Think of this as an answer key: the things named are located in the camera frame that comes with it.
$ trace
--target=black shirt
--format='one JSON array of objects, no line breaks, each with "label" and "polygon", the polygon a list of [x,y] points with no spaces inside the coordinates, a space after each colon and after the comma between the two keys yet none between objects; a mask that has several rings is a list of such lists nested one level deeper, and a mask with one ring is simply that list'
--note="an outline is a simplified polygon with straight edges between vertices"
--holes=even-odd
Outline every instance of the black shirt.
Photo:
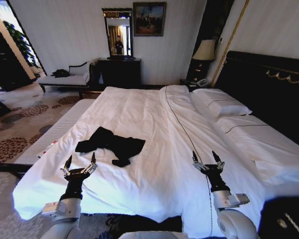
[{"label": "black shirt", "polygon": [[115,42],[115,48],[116,48],[116,54],[121,55],[122,54],[123,43],[121,41],[116,41]]}]

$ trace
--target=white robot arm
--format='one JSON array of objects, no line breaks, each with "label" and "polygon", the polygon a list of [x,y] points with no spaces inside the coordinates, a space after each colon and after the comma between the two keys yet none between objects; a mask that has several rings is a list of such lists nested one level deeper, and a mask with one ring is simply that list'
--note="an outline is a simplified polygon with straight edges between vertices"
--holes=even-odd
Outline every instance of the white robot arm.
[{"label": "white robot arm", "polygon": [[229,187],[222,180],[220,173],[225,163],[212,151],[217,164],[202,164],[198,162],[193,151],[194,167],[205,174],[211,184],[211,192],[214,196],[214,207],[217,212],[217,223],[227,239],[257,239],[257,230],[253,222],[243,213],[230,209],[249,203],[246,194],[230,193]]},{"label": "white robot arm", "polygon": [[97,168],[95,154],[92,155],[91,164],[86,168],[69,170],[72,156],[65,162],[61,170],[68,181],[65,193],[60,201],[45,204],[42,215],[53,217],[54,225],[41,237],[41,239],[80,239],[81,230],[78,227],[81,214],[82,183]]},{"label": "white robot arm", "polygon": [[[217,223],[227,239],[258,239],[256,227],[243,213],[231,209],[249,202],[246,194],[230,193],[230,189],[222,180],[220,173],[223,171],[224,162],[213,151],[217,164],[202,164],[193,152],[194,166],[207,175],[211,183],[211,192],[214,195],[214,207],[217,212]],[[78,227],[81,213],[82,183],[97,168],[95,154],[91,164],[86,168],[72,169],[69,171],[72,156],[65,162],[64,178],[68,181],[65,193],[60,201],[47,203],[42,214],[53,217],[54,226],[48,230],[41,239],[80,239],[81,230]],[[133,238],[132,234],[122,238]]]}]

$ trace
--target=black headboard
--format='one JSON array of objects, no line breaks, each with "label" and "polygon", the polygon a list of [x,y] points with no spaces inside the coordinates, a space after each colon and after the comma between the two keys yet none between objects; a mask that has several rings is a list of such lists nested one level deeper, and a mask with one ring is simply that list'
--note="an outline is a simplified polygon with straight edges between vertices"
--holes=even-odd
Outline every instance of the black headboard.
[{"label": "black headboard", "polygon": [[215,88],[299,144],[299,59],[230,51]]}]

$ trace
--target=white duvet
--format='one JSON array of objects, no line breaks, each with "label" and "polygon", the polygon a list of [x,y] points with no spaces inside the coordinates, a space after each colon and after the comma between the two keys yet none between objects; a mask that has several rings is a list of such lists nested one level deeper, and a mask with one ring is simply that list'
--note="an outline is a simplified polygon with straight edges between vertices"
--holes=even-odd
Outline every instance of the white duvet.
[{"label": "white duvet", "polygon": [[222,236],[217,226],[213,196],[206,177],[192,166],[188,136],[202,161],[215,163],[214,150],[225,161],[222,177],[232,193],[246,193],[251,202],[239,208],[258,227],[264,187],[253,175],[254,165],[240,159],[199,115],[182,86],[160,91],[107,87],[78,122],[25,174],[13,192],[14,206],[23,219],[40,213],[47,202],[58,201],[66,188],[60,168],[73,155],[71,168],[89,164],[92,152],[75,152],[77,142],[88,139],[102,126],[114,134],[146,140],[131,164],[111,164],[115,155],[97,149],[98,168],[83,183],[83,213],[141,215],[161,222],[182,216],[183,231],[190,238]]}]

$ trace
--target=painting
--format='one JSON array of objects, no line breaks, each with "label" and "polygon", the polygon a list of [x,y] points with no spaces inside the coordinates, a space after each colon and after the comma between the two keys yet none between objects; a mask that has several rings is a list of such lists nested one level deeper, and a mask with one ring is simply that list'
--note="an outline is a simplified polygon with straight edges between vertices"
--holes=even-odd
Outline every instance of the painting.
[{"label": "painting", "polygon": [[134,36],[163,36],[165,2],[134,2]]}]

